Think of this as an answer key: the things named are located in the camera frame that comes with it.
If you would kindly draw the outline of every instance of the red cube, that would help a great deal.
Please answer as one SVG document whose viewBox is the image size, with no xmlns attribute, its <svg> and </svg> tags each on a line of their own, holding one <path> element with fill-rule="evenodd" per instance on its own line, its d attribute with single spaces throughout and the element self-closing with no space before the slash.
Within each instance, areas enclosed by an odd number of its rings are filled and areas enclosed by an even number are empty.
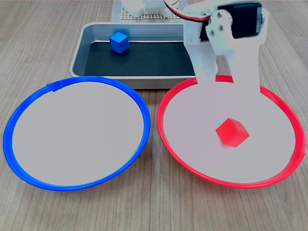
<svg viewBox="0 0 308 231">
<path fill-rule="evenodd" d="M 249 137 L 245 127 L 239 121 L 230 118 L 220 125 L 216 132 L 223 145 L 234 148 Z"/>
</svg>

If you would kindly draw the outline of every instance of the white mesh grid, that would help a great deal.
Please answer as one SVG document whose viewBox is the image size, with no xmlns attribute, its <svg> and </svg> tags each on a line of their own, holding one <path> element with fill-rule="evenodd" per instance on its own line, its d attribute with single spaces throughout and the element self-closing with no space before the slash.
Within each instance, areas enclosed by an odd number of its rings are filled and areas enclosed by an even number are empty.
<svg viewBox="0 0 308 231">
<path fill-rule="evenodd" d="M 133 18 L 126 10 L 122 8 L 122 14 L 121 14 L 121 20 L 134 20 Z M 164 17 L 161 14 L 149 14 L 149 15 L 141 15 L 138 20 L 146 20 L 146 19 L 180 19 L 180 17 L 172 14 L 170 17 Z"/>
</svg>

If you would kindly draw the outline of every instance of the red rim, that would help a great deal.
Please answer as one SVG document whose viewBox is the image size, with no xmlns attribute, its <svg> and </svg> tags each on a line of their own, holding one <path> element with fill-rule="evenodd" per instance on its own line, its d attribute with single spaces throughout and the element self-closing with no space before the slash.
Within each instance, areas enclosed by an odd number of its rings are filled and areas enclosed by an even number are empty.
<svg viewBox="0 0 308 231">
<path fill-rule="evenodd" d="M 216 81 L 224 81 L 224 82 L 233 82 L 233 79 L 231 76 L 225 76 L 225 75 L 217 75 Z M 261 187 L 267 187 L 273 184 L 276 184 L 287 177 L 289 177 L 292 173 L 295 172 L 295 170 L 299 167 L 300 163 L 302 162 L 303 158 L 305 157 L 305 147 L 306 147 L 306 140 L 305 140 L 305 134 L 303 127 L 296 116 L 296 114 L 293 112 L 293 110 L 290 108 L 290 106 L 283 101 L 279 96 L 277 96 L 275 93 L 270 91 L 269 89 L 260 86 L 261 93 L 268 97 L 270 100 L 272 100 L 275 104 L 277 104 L 282 111 L 287 115 L 289 118 L 294 132 L 295 132 L 295 148 L 294 152 L 292 154 L 292 157 L 290 159 L 289 164 L 277 175 L 275 175 L 272 178 L 269 178 L 267 180 L 259 181 L 259 182 L 253 182 L 253 183 L 233 183 L 233 182 L 227 182 L 227 181 L 222 181 L 218 180 L 212 177 L 209 177 L 189 165 L 187 165 L 179 156 L 174 152 L 172 147 L 170 146 L 166 135 L 164 131 L 164 114 L 165 110 L 169 104 L 169 102 L 172 100 L 172 98 L 178 94 L 181 90 L 184 90 L 185 88 L 188 88 L 192 85 L 197 84 L 196 78 L 191 78 L 188 80 L 185 80 L 178 85 L 176 85 L 174 88 L 172 88 L 164 97 L 162 100 L 159 108 L 158 108 L 158 113 L 157 113 L 157 126 L 158 126 L 158 132 L 160 134 L 160 137 L 167 148 L 167 150 L 170 152 L 170 154 L 186 169 L 191 171 L 193 174 L 208 180 L 210 182 L 227 186 L 227 187 L 232 187 L 232 188 L 242 188 L 242 189 L 253 189 L 253 188 L 261 188 Z"/>
</svg>

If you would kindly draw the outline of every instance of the blue rim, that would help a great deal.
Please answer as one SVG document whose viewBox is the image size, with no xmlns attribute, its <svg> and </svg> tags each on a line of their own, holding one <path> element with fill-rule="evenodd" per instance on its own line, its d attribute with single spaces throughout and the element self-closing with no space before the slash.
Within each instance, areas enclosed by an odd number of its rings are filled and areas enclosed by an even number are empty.
<svg viewBox="0 0 308 231">
<path fill-rule="evenodd" d="M 120 169 L 118 169 L 116 172 L 112 173 L 111 175 L 91 182 L 87 184 L 82 185 L 74 185 L 74 186 L 58 186 L 53 184 L 47 184 L 40 180 L 35 179 L 34 177 L 30 176 L 28 173 L 26 173 L 18 164 L 14 151 L 13 151 L 13 133 L 16 126 L 16 123 L 19 119 L 19 117 L 22 115 L 22 113 L 26 110 L 27 107 L 30 106 L 35 100 L 37 100 L 39 97 L 43 96 L 44 94 L 51 92 L 51 91 L 57 91 L 61 88 L 64 88 L 66 86 L 81 83 L 81 82 L 98 82 L 98 83 L 104 83 L 111 85 L 113 87 L 116 87 L 123 92 L 125 92 L 127 95 L 129 95 L 138 105 L 138 107 L 141 110 L 142 116 L 143 116 L 143 135 L 141 142 L 134 153 L 133 157 L 129 159 L 129 161 L 123 165 Z M 19 107 L 15 110 L 13 115 L 11 116 L 5 131 L 3 135 L 3 151 L 5 158 L 13 170 L 13 172 L 19 176 L 22 180 L 28 182 L 29 184 L 42 188 L 47 190 L 53 190 L 53 191 L 73 191 L 73 190 L 82 190 L 86 188 L 90 188 L 93 186 L 96 186 L 98 184 L 102 184 L 120 173 L 122 173 L 126 168 L 128 168 L 141 154 L 143 151 L 149 136 L 150 136 L 150 129 L 151 129 L 151 118 L 150 118 L 150 112 L 149 109 L 143 100 L 143 98 L 131 87 L 127 86 L 126 84 L 119 82 L 114 79 L 105 78 L 105 77 L 95 77 L 95 76 L 84 76 L 84 77 L 72 77 L 63 79 L 51 84 L 48 84 L 47 86 L 43 87 L 42 89 L 38 90 L 37 92 L 33 93 L 31 96 L 29 96 L 22 104 L 19 105 Z"/>
</svg>

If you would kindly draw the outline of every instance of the wire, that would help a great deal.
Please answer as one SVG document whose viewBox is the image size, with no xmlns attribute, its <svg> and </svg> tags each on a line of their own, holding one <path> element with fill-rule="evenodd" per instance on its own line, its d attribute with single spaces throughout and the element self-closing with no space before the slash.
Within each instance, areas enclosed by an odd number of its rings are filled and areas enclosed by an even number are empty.
<svg viewBox="0 0 308 231">
<path fill-rule="evenodd" d="M 178 17 L 180 17 L 180 18 L 182 18 L 182 19 L 186 19 L 186 20 L 194 21 L 194 22 L 206 22 L 206 21 L 208 21 L 208 20 L 210 19 L 209 16 L 204 16 L 204 17 L 202 17 L 202 16 L 198 16 L 198 15 L 192 16 L 191 14 L 190 14 L 190 15 L 189 15 L 189 14 L 184 14 L 184 13 L 182 13 L 181 11 L 178 11 L 178 10 L 172 8 L 172 7 L 167 3 L 167 0 L 164 0 L 164 2 L 165 2 L 165 4 L 166 4 L 167 8 L 168 8 L 171 12 L 173 12 L 176 16 L 178 16 Z"/>
</svg>

